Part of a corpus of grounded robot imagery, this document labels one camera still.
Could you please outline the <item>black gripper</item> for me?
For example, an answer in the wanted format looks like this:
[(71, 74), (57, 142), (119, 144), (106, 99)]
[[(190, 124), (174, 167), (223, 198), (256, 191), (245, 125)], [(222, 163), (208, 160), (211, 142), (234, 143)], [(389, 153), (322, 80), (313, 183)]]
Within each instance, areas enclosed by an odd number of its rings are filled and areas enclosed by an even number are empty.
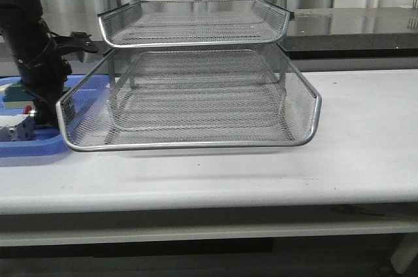
[(97, 53), (98, 47), (91, 41), (91, 35), (73, 31), (69, 36), (47, 35), (47, 43), (32, 56), (19, 59), (22, 86), (37, 99), (33, 100), (33, 119), (36, 125), (48, 123), (58, 126), (56, 101), (62, 96), (67, 76), (72, 73), (71, 64), (64, 58), (71, 53)]

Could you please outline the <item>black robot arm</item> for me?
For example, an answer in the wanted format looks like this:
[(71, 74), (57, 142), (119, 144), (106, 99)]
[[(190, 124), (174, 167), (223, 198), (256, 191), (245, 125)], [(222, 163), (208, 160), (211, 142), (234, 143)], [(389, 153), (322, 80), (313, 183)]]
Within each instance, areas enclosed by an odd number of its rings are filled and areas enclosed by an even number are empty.
[(1, 0), (1, 36), (18, 68), (24, 91), (34, 96), (35, 121), (57, 127), (56, 103), (72, 73), (64, 56), (94, 54), (98, 48), (85, 32), (69, 36), (52, 32), (42, 15), (40, 0)]

